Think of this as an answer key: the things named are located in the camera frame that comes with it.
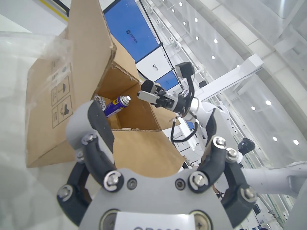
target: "torn cardboard edge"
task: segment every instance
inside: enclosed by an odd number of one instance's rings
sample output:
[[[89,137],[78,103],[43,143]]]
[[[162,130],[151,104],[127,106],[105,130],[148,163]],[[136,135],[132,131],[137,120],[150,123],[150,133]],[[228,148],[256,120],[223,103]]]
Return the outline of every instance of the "torn cardboard edge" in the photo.
[[[122,129],[111,129],[112,131],[119,132],[161,132],[161,130],[140,130],[140,129],[131,129],[131,128],[122,128]]]
[[[112,62],[114,61],[114,58],[115,58],[115,55],[116,55],[116,50],[117,50],[117,47],[116,45],[114,44],[113,40],[111,39],[112,43],[113,43],[113,47],[111,48],[111,55],[110,55],[110,58],[108,60],[108,65],[106,66],[106,69],[104,70],[103,74],[101,75],[101,78],[100,78],[100,81],[96,87],[96,89],[94,90],[93,92],[93,95],[91,97],[91,100],[94,99],[94,96],[97,95],[97,91],[101,88],[102,86],[102,82],[103,82],[103,78],[104,76],[106,75],[107,71],[111,68],[112,66]]]

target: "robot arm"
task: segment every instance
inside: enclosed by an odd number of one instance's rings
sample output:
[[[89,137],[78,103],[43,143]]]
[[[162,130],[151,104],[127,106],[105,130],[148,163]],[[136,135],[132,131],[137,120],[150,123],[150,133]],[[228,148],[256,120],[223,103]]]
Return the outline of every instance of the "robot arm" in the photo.
[[[59,189],[57,199],[79,229],[194,230],[204,226],[231,230],[256,202],[256,193],[246,183],[236,157],[229,156],[219,128],[208,142],[210,153],[196,171],[185,169],[165,178],[148,178],[116,168],[114,137],[97,101],[83,104],[73,117],[66,135],[80,162]],[[213,122],[221,118],[219,112],[212,115]],[[223,172],[229,189],[220,202],[210,187]],[[85,188],[89,173],[102,186],[93,200]]]

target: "black cable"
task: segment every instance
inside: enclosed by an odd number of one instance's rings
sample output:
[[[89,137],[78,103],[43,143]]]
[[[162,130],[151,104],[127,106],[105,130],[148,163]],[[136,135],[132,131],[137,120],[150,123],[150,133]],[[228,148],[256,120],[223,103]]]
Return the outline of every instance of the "black cable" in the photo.
[[[174,142],[174,143],[185,142],[185,141],[191,139],[191,138],[195,135],[195,133],[196,133],[196,131],[197,131],[197,128],[198,128],[198,122],[195,121],[195,123],[194,123],[194,131],[191,132],[191,134],[190,134],[189,136],[185,137],[184,139],[174,140],[174,139],[173,139],[173,136],[174,136],[175,124],[176,124],[176,121],[173,122],[173,124],[172,124],[172,131],[171,131],[171,141]]]

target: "umbrella symbol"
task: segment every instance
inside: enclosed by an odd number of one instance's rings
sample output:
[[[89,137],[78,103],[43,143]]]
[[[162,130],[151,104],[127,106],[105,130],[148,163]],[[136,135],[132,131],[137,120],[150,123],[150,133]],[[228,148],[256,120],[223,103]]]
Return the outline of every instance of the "umbrella symbol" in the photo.
[[[62,87],[58,92],[63,91],[63,93],[64,93],[64,92],[65,92],[65,89],[66,89],[66,85],[63,83],[63,87]]]

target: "printed warning icon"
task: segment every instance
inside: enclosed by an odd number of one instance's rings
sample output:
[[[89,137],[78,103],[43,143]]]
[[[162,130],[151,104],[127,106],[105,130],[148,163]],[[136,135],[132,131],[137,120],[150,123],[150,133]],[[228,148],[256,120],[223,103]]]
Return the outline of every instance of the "printed warning icon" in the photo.
[[[59,93],[60,93],[61,91],[63,91],[63,93],[65,92],[66,85],[65,85],[65,83],[62,83],[62,85],[63,85],[63,87],[60,89],[60,91],[58,91]]]
[[[67,108],[67,104],[62,104],[62,108],[60,110],[61,115],[64,117],[65,115],[69,114],[69,109]]]

